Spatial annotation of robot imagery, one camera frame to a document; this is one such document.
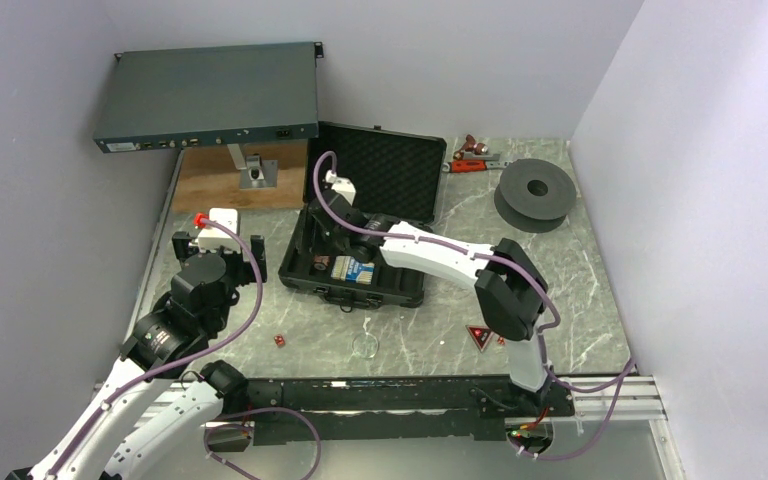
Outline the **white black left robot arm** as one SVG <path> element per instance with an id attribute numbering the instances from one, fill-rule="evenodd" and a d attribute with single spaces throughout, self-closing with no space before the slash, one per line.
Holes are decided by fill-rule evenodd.
<path id="1" fill-rule="evenodd" d="M 218 416 L 239 417 L 247 406 L 247 380 L 214 361 L 194 385 L 144 425 L 153 402 L 207 354 L 227 326 L 239 288 L 261 289 L 267 280 L 264 239 L 241 247 L 235 235 L 206 229 L 172 238 L 180 270 L 152 310 L 134 325 L 98 394 L 63 439 L 36 465 L 11 479 L 137 479 L 177 441 L 178 435 Z"/>

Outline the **black poker set case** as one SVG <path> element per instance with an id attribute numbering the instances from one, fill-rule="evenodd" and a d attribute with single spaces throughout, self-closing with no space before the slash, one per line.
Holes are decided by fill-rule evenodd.
<path id="1" fill-rule="evenodd" d="M 445 139 L 375 128 L 320 122 L 319 134 L 308 144 L 303 200 L 315 198 L 313 168 L 325 152 L 337 156 L 337 173 L 356 188 L 354 207 L 366 215 L 384 214 L 429 230 L 448 145 Z M 278 270 L 282 284 L 315 294 L 322 300 L 355 309 L 382 305 L 417 308 L 424 300 L 423 273 L 375 264 L 371 285 L 333 280 L 329 271 L 312 266 L 313 221 L 301 210 Z"/>

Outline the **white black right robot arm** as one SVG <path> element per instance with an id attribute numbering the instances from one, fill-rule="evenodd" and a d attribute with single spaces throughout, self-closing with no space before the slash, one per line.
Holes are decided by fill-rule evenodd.
<path id="1" fill-rule="evenodd" d="M 457 241 L 392 216 L 366 215 L 332 190 L 306 210 L 341 254 L 418 271 L 472 292 L 484 325 L 504 339 L 515 409 L 534 415 L 548 404 L 548 360 L 537 339 L 548 307 L 547 284 L 519 244 L 507 238 L 495 245 Z"/>

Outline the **brown poker chip stack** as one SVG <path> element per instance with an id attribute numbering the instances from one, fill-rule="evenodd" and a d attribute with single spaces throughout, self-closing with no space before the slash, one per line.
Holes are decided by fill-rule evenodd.
<path id="1" fill-rule="evenodd" d="M 333 257 L 328 255 L 316 255 L 312 259 L 312 266 L 317 271 L 329 271 L 333 268 Z"/>

